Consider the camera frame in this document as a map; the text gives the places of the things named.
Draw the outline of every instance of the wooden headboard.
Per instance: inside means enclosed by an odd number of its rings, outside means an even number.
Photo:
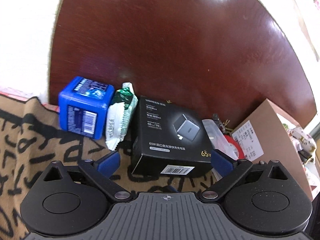
[[[63,0],[50,103],[75,76],[171,100],[234,128],[265,98],[302,126],[316,114],[295,52],[258,0]]]

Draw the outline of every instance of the white and green wrapper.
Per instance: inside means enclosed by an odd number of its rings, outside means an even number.
[[[110,151],[114,151],[118,143],[124,140],[137,103],[132,84],[123,83],[122,89],[113,96],[107,114],[106,144]]]

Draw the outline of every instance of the blue plastic container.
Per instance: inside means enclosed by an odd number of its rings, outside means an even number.
[[[111,85],[74,78],[59,94],[61,128],[100,139],[114,91]]]

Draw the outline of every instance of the silver bolt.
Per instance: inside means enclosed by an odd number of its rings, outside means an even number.
[[[215,191],[205,191],[202,193],[202,196],[208,199],[214,199],[218,197],[218,193],[216,193]]]
[[[130,193],[127,191],[119,191],[115,194],[115,198],[117,199],[126,199],[130,197]]]

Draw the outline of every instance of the ugreen box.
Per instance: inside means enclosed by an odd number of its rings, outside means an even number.
[[[114,91],[112,85],[75,77],[59,94],[61,128],[100,139]]]
[[[133,174],[200,177],[212,169],[212,144],[192,110],[141,96],[131,133]]]

